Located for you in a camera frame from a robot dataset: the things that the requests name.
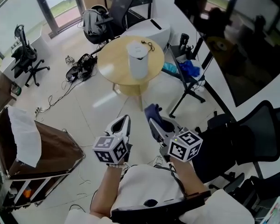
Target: person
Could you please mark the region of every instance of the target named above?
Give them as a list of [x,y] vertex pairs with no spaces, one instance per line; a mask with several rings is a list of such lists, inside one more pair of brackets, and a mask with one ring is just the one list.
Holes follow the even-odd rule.
[[[187,195],[208,190],[195,174],[190,162],[181,162],[173,157],[170,160]],[[90,213],[73,209],[69,212],[65,224],[110,224],[111,211],[114,209],[143,205],[151,199],[164,202],[183,197],[180,186],[171,172],[162,169],[162,166],[163,159],[157,156],[153,167],[133,166],[125,170],[122,180],[122,166],[108,166],[93,197]],[[205,205],[187,211],[179,220],[186,224],[254,223],[250,212],[223,190],[213,193],[205,201]]]

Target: white paper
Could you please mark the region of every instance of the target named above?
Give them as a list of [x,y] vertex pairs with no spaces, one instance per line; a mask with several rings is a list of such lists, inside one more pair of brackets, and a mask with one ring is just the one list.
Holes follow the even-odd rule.
[[17,145],[16,158],[35,168],[42,155],[42,141],[33,117],[11,106],[8,107],[8,116]]

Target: brown fabric bin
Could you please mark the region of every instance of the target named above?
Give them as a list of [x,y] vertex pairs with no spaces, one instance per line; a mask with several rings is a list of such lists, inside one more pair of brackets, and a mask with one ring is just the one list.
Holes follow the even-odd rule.
[[35,122],[41,135],[42,155],[36,167],[16,161],[17,146],[5,108],[0,114],[0,159],[10,176],[40,175],[63,172],[71,169],[75,162],[83,157],[83,152],[70,136],[50,126]]

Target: office chair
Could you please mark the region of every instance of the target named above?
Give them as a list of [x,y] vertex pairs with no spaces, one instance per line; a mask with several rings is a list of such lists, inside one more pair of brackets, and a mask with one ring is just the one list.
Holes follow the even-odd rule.
[[45,66],[38,68],[40,63],[45,62],[43,59],[40,60],[35,67],[33,67],[33,63],[37,60],[37,52],[36,49],[34,49],[29,44],[29,42],[27,43],[24,32],[24,25],[19,25],[15,28],[14,36],[19,38],[22,43],[22,46],[15,50],[15,52],[11,56],[15,58],[15,65],[11,68],[11,70],[14,70],[14,77],[18,78],[23,72],[30,72],[29,78],[27,79],[25,85],[29,87],[28,82],[31,77],[33,77],[35,85],[39,86],[39,83],[36,82],[36,73],[43,69],[50,70],[50,67]]
[[[106,25],[106,32],[101,35],[89,35],[84,31],[86,38],[92,44],[100,44],[104,41],[114,40],[116,36],[126,31],[126,13],[128,12],[133,0],[113,0],[108,15],[104,15],[105,19],[95,23],[97,26]],[[103,47],[92,52],[94,55],[102,50]]]
[[208,121],[205,132],[199,128],[195,130],[203,143],[192,162],[203,182],[219,175],[224,177],[235,163],[253,162],[262,176],[257,162],[272,162],[280,157],[280,108],[274,109],[267,100],[238,122],[231,123],[226,114],[221,114]]
[[230,195],[245,206],[254,217],[263,209],[268,212],[275,199],[280,196],[280,172],[266,179],[252,176]]

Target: round wooden table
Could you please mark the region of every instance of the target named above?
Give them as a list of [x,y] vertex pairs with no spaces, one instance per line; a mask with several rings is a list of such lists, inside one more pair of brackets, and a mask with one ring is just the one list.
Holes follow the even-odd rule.
[[[143,79],[134,79],[130,72],[128,53],[126,46],[132,41],[151,42],[154,51],[148,53],[148,73]],[[137,96],[139,98],[140,109],[142,106],[142,93],[147,89],[148,83],[155,78],[164,65],[164,52],[161,47],[154,41],[140,36],[123,36],[106,44],[98,53],[98,70],[109,81],[115,85],[119,85],[121,93],[127,96]]]

